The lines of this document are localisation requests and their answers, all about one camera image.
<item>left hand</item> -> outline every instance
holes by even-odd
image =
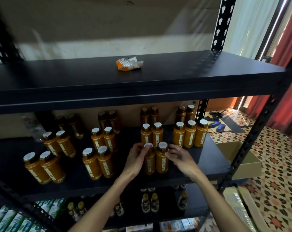
[[[144,157],[149,148],[149,145],[143,148],[142,143],[135,143],[129,152],[125,168],[123,169],[120,177],[125,177],[129,181],[132,181],[139,174],[143,166]]]

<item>hand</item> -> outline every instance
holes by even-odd
[[[143,148],[142,143],[135,143],[129,152],[125,168],[120,176],[132,181],[139,174],[143,166],[144,157],[150,147],[150,145],[147,145]]]
[[[170,144],[170,149],[168,152],[165,152],[165,156],[173,161],[179,170],[190,177],[193,181],[196,181],[195,178],[198,175],[204,175],[198,165],[194,162],[190,153],[179,145]]]

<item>lower shelf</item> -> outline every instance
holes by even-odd
[[[25,169],[23,156],[29,152],[42,153],[45,147],[42,143],[35,143],[32,138],[16,138],[0,140],[0,179],[10,188],[28,201],[69,198],[81,195],[92,195],[106,192],[121,174],[130,148],[140,142],[139,128],[124,128],[117,137],[118,152],[113,154],[115,175],[92,181],[82,162],[82,150],[92,147],[90,136],[85,135],[82,140],[76,140],[76,156],[73,159],[62,158],[66,179],[63,183],[48,183],[40,185]],[[164,126],[164,141],[172,143],[173,125]],[[206,136],[204,146],[187,149],[194,161],[210,181],[220,180],[228,172],[230,163],[225,159],[209,135]],[[169,170],[165,174],[155,172],[148,176],[143,171],[128,185],[126,190],[144,189],[149,187],[166,187],[192,183],[170,161]]]
[[[182,211],[177,206],[177,201],[183,189],[175,190],[172,187],[156,188],[154,192],[141,192],[141,191],[125,191],[121,195],[123,207],[125,209],[124,215],[121,217],[116,214],[109,218],[105,229],[121,228],[134,225],[144,225],[155,222],[164,222],[177,220],[181,218],[193,218],[208,215],[208,205],[205,198],[196,184],[188,184],[186,187],[188,196],[187,208]],[[147,193],[151,198],[153,193],[157,193],[159,199],[159,211],[157,213],[149,212],[143,213],[141,208],[142,196]],[[86,206],[90,208],[102,195],[96,195],[88,199],[83,199]],[[69,202],[74,202],[75,205],[81,199],[69,199]],[[57,226],[63,231],[67,231],[74,225],[74,220],[65,210],[64,213],[55,220]]]

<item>black shelf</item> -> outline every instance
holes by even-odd
[[[121,195],[121,200],[125,209],[124,215],[119,217],[115,214],[114,217],[109,218],[104,229],[206,216],[208,213],[208,205],[200,188],[194,183],[187,185],[186,192],[188,201],[187,208],[184,211],[180,210],[177,206],[177,201],[182,191],[183,189],[176,191],[172,187],[156,188],[154,192],[125,191]],[[144,193],[147,193],[149,198],[151,198],[153,193],[157,193],[159,199],[159,211],[157,213],[143,213],[141,201]],[[69,202],[74,202],[76,205],[79,201],[83,200],[86,207],[89,209],[101,196],[102,195],[96,195],[88,199],[69,199],[67,204]],[[75,221],[68,214],[67,210],[55,221],[55,224],[63,231],[69,230],[74,223]]]
[[[167,143],[171,143],[172,130],[173,125],[164,126],[164,140]],[[77,148],[77,155],[73,159],[62,158],[63,169],[67,173],[65,181],[60,184],[40,185],[24,168],[22,159],[28,152],[41,153],[44,151],[43,144],[35,143],[32,138],[0,140],[0,177],[14,191],[29,201],[104,193],[120,175],[132,145],[139,141],[140,128],[122,129],[118,136],[118,144],[122,145],[119,145],[119,151],[113,155],[115,175],[110,179],[102,177],[98,181],[92,181],[82,163],[81,156],[83,148],[93,146],[90,137],[86,136],[82,143],[75,145],[79,148]],[[206,137],[203,148],[193,147],[188,151],[211,181],[223,178],[230,168],[230,163],[224,158],[209,135]],[[127,190],[186,183],[192,183],[191,179],[170,162],[169,170],[165,174],[155,172],[148,176],[141,171],[128,185]]]
[[[279,66],[208,50],[138,55],[144,66],[129,72],[117,70],[119,58],[0,65],[0,114],[267,95],[291,76]]]

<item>white cap seal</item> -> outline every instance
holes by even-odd
[[[88,147],[86,149],[83,150],[83,155],[89,155],[91,152],[93,151],[93,149],[91,147]]]
[[[60,136],[60,135],[62,135],[62,134],[64,134],[64,130],[60,130],[60,131],[58,131],[58,132],[56,132],[56,136]]]
[[[30,152],[27,155],[24,156],[24,160],[30,160],[35,156],[34,152]]]
[[[111,131],[111,130],[112,130],[112,127],[111,127],[111,126],[108,126],[108,127],[106,127],[106,128],[104,129],[105,132],[109,132],[109,131]]]
[[[107,151],[107,146],[100,146],[99,148],[98,148],[98,153],[104,153],[104,152],[106,152]]]
[[[99,128],[94,128],[94,129],[91,130],[91,132],[92,133],[96,133],[96,132],[99,132],[99,130],[100,130]]]
[[[167,148],[167,143],[166,142],[159,142],[158,147],[161,149]]]
[[[48,137],[49,135],[51,135],[51,132],[46,132],[46,133],[43,133],[43,137]]]
[[[179,126],[179,127],[182,127],[182,126],[184,126],[184,123],[181,122],[181,121],[178,121],[178,122],[176,123],[176,125]]]
[[[189,125],[195,125],[195,121],[194,121],[194,120],[189,120],[189,121],[188,121],[188,124],[189,124]]]
[[[149,128],[150,124],[143,124],[143,128]]]
[[[41,159],[44,159],[44,158],[48,157],[50,154],[51,154],[50,151],[44,151],[44,152],[40,155],[40,158],[41,158]]]
[[[207,120],[204,120],[204,119],[202,119],[202,120],[200,120],[200,123],[201,123],[202,125],[207,125],[207,124],[208,124],[208,121],[207,121]]]
[[[155,127],[161,127],[162,124],[161,124],[160,122],[156,122],[156,123],[154,124],[154,126],[155,126]]]
[[[150,143],[150,142],[145,143],[145,144],[144,144],[144,147],[146,147],[146,146],[151,146],[151,147],[153,147],[152,143]]]

